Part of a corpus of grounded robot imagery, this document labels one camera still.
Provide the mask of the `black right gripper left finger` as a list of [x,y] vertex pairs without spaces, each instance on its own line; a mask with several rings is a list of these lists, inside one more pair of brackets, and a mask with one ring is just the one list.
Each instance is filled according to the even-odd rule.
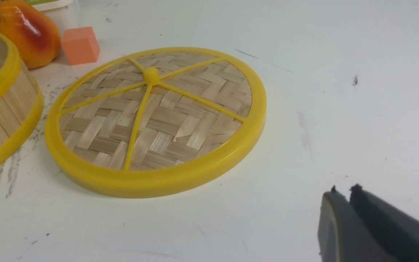
[[397,261],[378,244],[335,186],[322,195],[318,242],[323,262]]

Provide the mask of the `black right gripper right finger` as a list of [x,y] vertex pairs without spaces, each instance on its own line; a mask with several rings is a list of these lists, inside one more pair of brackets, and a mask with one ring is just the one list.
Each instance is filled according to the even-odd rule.
[[419,220],[359,184],[350,191],[351,206],[379,246],[399,262],[419,262]]

